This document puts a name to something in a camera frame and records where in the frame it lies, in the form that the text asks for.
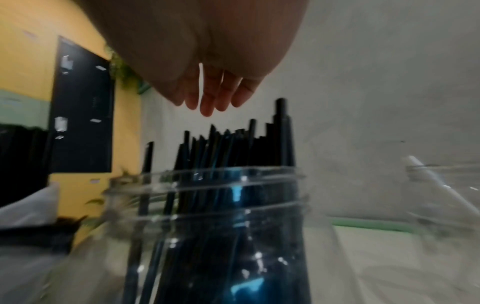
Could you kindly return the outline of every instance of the yellow wall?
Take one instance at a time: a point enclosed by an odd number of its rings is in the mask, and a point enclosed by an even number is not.
[[[108,58],[105,41],[70,0],[0,0],[0,89],[50,101],[58,36]],[[85,205],[101,198],[108,178],[121,168],[140,166],[140,97],[134,86],[116,85],[113,117],[112,173],[53,174],[60,183],[59,215],[98,215]]]

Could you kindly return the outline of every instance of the white wall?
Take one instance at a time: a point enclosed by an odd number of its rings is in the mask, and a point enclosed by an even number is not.
[[[404,219],[402,156],[480,152],[479,16],[478,0],[311,0],[288,56],[246,105],[204,118],[150,90],[142,142],[155,140],[154,168],[170,169],[184,130],[264,123],[286,97],[314,212]]]

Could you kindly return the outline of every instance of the glass jar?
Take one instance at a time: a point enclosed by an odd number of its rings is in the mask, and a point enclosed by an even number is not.
[[[410,156],[405,188],[420,264],[435,303],[480,298],[480,164],[423,165]]]
[[[114,178],[106,223],[52,275],[48,303],[311,303],[303,179],[291,167]],[[314,301],[361,303],[332,227],[317,219]]]

